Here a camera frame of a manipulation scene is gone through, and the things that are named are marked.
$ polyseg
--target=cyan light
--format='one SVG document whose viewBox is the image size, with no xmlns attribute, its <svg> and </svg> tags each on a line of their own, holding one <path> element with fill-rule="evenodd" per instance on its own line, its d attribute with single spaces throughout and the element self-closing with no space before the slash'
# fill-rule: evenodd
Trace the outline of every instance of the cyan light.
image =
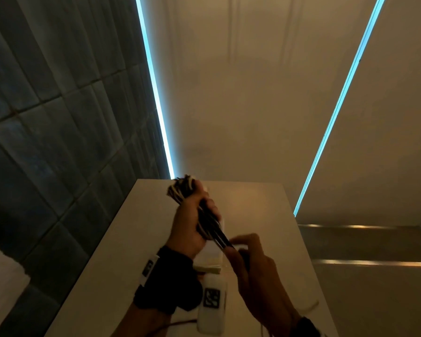
<svg viewBox="0 0 421 337">
<path fill-rule="evenodd" d="M 329 138 L 330 132 L 332 127 L 334 126 L 335 120 L 337 119 L 338 113 L 340 112 L 340 108 L 342 107 L 343 101 L 345 99 L 346 94 L 348 93 L 349 86 L 351 81 L 354 77 L 354 74 L 359 66 L 360 59 L 362 58 L 363 51 L 365 50 L 366 44 L 370 38 L 371 32 L 373 31 L 374 25 L 376 24 L 377 17 L 379 16 L 380 10 L 382 9 L 382 5 L 385 0 L 377 0 L 376 5 L 374 6 L 373 13 L 371 13 L 370 21 L 366 25 L 365 33 L 363 34 L 362 40 L 360 41 L 359 48 L 357 53 L 354 57 L 354 61 L 352 62 L 351 69 L 349 70 L 348 77 L 346 78 L 345 84 L 342 88 L 342 93 L 338 98 L 337 105 L 335 106 L 334 112 L 332 113 L 332 117 L 330 118 L 329 124 L 326 128 L 326 132 L 323 136 L 323 140 L 320 143 L 320 147 L 318 148 L 318 152 L 316 153 L 315 159 L 313 160 L 313 164 L 310 168 L 309 174 L 307 175 L 307 179 L 304 183 L 303 190 L 299 195 L 298 202 L 296 203 L 295 210 L 293 211 L 293 215 L 298 214 L 299 206 L 301 206 L 301 202 L 303 201 L 304 195 L 306 193 L 307 187 L 309 186 L 310 180 L 312 179 L 313 173 L 315 172 L 316 165 L 320 160 L 321 154 L 323 153 L 324 147 L 326 145 L 327 139 Z"/>
<path fill-rule="evenodd" d="M 135 0 L 137 3 L 137 12 L 139 13 L 140 27 L 142 29 L 142 37 L 144 38 L 145 52 L 148 61 L 148 70 L 150 72 L 151 84 L 154 93 L 154 101 L 156 102 L 157 116 L 159 117 L 159 124 L 161 126 L 162 140 L 164 141 L 164 150 L 167 157 L 168 171 L 170 178 L 174 179 L 173 163 L 171 162 L 170 149 L 168 147 L 167 132 L 165 131 L 164 117 L 162 116 L 161 101 L 159 100 L 159 92 L 157 91 L 156 77 L 154 76 L 153 61 L 151 59 L 150 46 L 148 44 L 147 29 L 145 27 L 144 15 L 142 13 L 142 5 L 140 0 Z"/>
</svg>

